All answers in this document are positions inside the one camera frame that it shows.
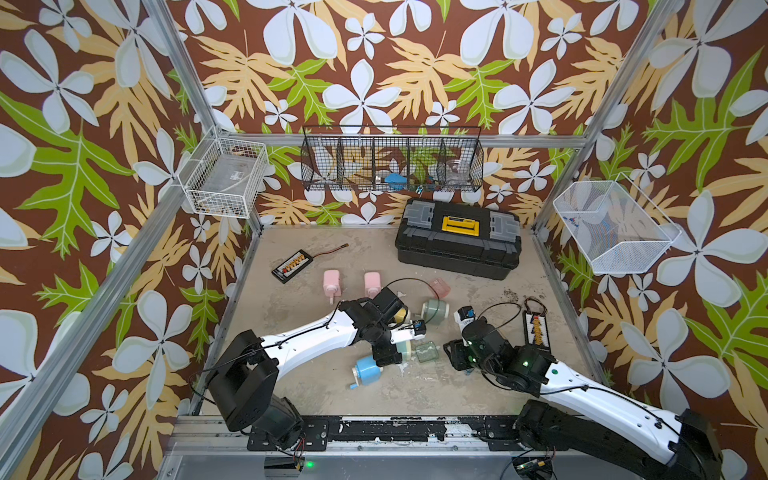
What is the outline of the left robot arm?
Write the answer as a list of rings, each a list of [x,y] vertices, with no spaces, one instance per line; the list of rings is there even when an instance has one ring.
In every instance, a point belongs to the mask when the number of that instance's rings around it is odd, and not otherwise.
[[[239,431],[267,417],[276,383],[315,358],[358,342],[371,346],[378,367],[402,362],[397,345],[422,339],[426,323],[414,320],[408,308],[389,288],[373,298],[343,300],[332,312],[294,330],[257,336],[239,333],[206,377],[227,428]]]

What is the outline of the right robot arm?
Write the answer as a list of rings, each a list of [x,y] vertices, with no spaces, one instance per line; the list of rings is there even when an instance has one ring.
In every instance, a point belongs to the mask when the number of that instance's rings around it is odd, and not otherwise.
[[[531,395],[512,427],[518,442],[573,449],[643,479],[720,478],[724,456],[706,418],[647,405],[585,377],[552,355],[544,315],[523,317],[525,341],[514,346],[473,308],[461,308],[460,337],[443,346],[456,370],[474,369],[502,390]]]

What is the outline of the clear green tray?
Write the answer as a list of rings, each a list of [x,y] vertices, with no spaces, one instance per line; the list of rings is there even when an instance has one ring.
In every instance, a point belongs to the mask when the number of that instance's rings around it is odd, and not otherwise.
[[[432,341],[417,345],[414,352],[419,363],[429,363],[439,358],[438,348]]]

